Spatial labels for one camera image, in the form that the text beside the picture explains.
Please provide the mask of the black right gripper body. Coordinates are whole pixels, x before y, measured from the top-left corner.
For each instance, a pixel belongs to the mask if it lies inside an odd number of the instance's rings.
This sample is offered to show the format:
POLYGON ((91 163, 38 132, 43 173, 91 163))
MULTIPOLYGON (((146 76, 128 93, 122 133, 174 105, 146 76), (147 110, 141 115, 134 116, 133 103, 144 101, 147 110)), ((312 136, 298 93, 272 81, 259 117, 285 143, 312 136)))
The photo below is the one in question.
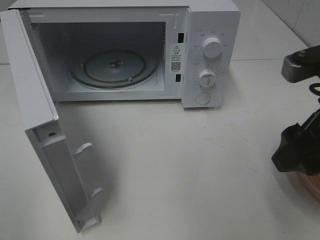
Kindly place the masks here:
POLYGON ((302 147, 299 154, 307 175, 320 174, 320 110, 315 111, 302 127, 302 147))

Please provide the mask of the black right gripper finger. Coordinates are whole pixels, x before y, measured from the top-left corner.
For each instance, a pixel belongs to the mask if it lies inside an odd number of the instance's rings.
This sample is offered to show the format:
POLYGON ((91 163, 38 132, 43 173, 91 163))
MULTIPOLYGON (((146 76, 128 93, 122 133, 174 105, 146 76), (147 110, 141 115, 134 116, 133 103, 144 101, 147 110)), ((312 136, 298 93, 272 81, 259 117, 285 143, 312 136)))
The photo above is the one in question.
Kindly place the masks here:
POLYGON ((307 124, 296 123, 281 133, 280 145, 271 159, 279 172, 309 173, 305 163, 309 151, 310 136, 307 124))

